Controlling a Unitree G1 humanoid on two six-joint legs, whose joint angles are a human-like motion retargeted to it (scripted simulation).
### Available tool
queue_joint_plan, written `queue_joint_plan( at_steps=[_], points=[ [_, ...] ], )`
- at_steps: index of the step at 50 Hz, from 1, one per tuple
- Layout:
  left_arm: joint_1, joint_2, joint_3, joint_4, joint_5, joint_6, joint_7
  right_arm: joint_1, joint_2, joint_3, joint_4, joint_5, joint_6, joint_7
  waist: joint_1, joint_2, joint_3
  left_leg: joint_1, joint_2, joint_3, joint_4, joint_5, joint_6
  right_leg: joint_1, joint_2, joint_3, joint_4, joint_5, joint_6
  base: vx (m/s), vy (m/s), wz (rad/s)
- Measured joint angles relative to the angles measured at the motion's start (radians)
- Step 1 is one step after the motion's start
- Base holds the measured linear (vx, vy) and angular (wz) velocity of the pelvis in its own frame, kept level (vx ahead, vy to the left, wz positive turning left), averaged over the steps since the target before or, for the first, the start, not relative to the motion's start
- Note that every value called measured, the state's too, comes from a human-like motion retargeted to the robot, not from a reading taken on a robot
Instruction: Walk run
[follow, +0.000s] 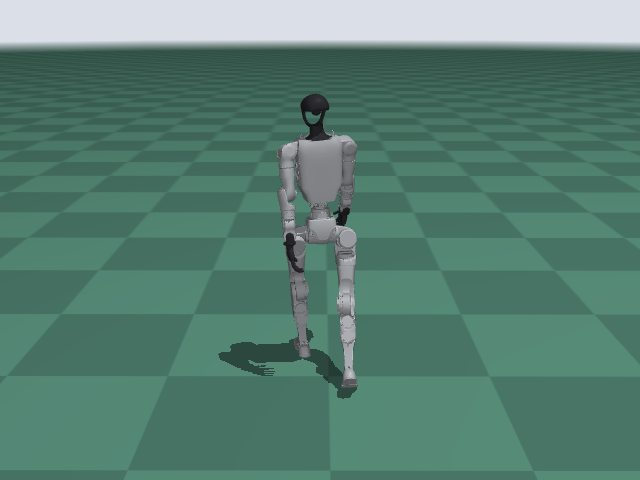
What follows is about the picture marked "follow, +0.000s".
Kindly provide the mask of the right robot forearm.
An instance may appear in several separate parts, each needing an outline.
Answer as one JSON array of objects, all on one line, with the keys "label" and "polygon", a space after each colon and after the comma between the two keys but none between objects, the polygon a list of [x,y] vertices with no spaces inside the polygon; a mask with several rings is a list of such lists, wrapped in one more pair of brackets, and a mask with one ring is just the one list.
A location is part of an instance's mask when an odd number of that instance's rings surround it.
[{"label": "right robot forearm", "polygon": [[354,174],[353,174],[352,185],[349,185],[349,186],[341,185],[340,202],[339,202],[339,208],[341,212],[343,211],[344,208],[347,208],[347,207],[350,208],[350,210],[352,209],[351,203],[352,203],[353,192],[354,192]]}]

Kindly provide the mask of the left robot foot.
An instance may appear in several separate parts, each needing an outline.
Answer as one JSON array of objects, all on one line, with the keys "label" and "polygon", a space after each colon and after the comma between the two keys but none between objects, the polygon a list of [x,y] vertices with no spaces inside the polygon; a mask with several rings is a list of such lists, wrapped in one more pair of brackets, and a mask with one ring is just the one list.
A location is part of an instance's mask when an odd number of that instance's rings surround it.
[{"label": "left robot foot", "polygon": [[304,341],[302,341],[302,345],[300,346],[299,345],[299,339],[298,339],[298,337],[296,337],[294,339],[294,346],[295,346],[295,349],[298,351],[298,354],[299,354],[300,357],[306,358],[306,357],[310,357],[311,356],[311,352],[310,352],[310,348],[309,348],[310,345],[309,345],[308,340],[307,340],[307,345],[304,343]]}]

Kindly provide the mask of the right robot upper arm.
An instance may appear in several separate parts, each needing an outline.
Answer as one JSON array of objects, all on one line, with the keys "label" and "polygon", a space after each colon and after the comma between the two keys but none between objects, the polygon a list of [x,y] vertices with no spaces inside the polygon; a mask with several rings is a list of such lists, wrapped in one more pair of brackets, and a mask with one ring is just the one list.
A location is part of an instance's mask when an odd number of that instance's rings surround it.
[{"label": "right robot upper arm", "polygon": [[347,135],[338,137],[343,146],[342,186],[349,186],[353,184],[357,145],[353,139]]}]

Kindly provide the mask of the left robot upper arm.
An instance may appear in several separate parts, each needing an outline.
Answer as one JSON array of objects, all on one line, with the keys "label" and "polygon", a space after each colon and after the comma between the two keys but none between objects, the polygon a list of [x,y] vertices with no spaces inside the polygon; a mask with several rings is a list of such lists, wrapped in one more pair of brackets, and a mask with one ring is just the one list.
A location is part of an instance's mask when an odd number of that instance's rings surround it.
[{"label": "left robot upper arm", "polygon": [[[295,171],[293,159],[297,155],[298,142],[291,142],[279,147],[277,151],[277,158],[279,161],[279,174],[282,182],[282,187],[286,191],[288,202],[292,202],[297,198],[297,191],[295,189]],[[280,189],[279,188],[279,189]]]}]

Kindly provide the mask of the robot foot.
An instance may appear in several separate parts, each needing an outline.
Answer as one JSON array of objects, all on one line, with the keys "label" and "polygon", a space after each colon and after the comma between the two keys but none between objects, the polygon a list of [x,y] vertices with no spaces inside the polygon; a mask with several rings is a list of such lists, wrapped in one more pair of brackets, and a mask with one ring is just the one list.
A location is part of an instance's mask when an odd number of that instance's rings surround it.
[{"label": "robot foot", "polygon": [[294,346],[295,346],[295,349],[298,351],[298,354],[299,354],[300,357],[306,358],[306,357],[310,357],[311,356],[311,352],[310,352],[310,348],[309,348],[310,345],[309,345],[308,340],[307,340],[307,345],[304,343],[304,341],[302,341],[302,345],[300,346],[299,345],[299,339],[298,339],[298,337],[296,337],[294,339]]},{"label": "robot foot", "polygon": [[358,387],[355,371],[352,368],[346,368],[343,371],[341,388]]}]

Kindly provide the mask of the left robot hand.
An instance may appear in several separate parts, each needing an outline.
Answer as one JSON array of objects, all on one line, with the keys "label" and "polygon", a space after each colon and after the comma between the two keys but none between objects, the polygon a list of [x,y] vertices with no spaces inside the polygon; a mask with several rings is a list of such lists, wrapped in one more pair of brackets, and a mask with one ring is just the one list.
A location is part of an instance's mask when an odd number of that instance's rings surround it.
[{"label": "left robot hand", "polygon": [[303,268],[298,268],[295,264],[295,262],[297,262],[297,259],[295,258],[294,251],[293,251],[293,245],[295,244],[296,244],[296,241],[294,241],[294,235],[292,233],[287,233],[286,241],[284,242],[284,245],[286,246],[288,259],[289,261],[291,261],[292,268],[294,269],[294,271],[297,271],[298,273],[302,273],[304,272]]}]

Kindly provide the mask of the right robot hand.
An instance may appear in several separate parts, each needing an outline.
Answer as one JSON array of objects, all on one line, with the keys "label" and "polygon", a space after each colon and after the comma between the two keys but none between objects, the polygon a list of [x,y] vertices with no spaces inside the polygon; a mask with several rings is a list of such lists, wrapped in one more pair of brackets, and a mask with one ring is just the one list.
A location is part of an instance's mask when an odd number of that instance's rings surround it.
[{"label": "right robot hand", "polygon": [[[338,214],[339,213],[339,214]],[[346,224],[347,221],[347,215],[350,213],[350,208],[344,208],[343,211],[340,211],[340,208],[338,211],[334,212],[333,215],[338,214],[338,218],[336,219],[336,222],[338,222],[336,225],[340,225],[340,226],[344,226]]]}]

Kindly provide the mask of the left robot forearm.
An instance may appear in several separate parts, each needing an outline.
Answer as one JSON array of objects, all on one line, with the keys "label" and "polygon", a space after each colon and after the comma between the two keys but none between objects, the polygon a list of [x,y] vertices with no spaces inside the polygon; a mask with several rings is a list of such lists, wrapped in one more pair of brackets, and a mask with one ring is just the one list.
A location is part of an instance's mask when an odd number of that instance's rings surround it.
[{"label": "left robot forearm", "polygon": [[295,205],[293,205],[293,203],[288,203],[286,191],[284,190],[284,188],[280,188],[278,190],[277,196],[280,204],[280,211],[282,212],[282,228],[284,230],[283,239],[286,241],[286,234],[292,233],[294,235],[295,241]]}]

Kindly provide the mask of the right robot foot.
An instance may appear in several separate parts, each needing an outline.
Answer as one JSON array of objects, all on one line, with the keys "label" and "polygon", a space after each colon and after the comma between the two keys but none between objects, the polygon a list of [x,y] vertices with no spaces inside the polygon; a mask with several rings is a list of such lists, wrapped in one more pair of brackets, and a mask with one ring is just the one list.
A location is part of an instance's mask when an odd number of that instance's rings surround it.
[{"label": "right robot foot", "polygon": [[341,388],[358,387],[355,371],[352,368],[346,368],[343,371]]}]

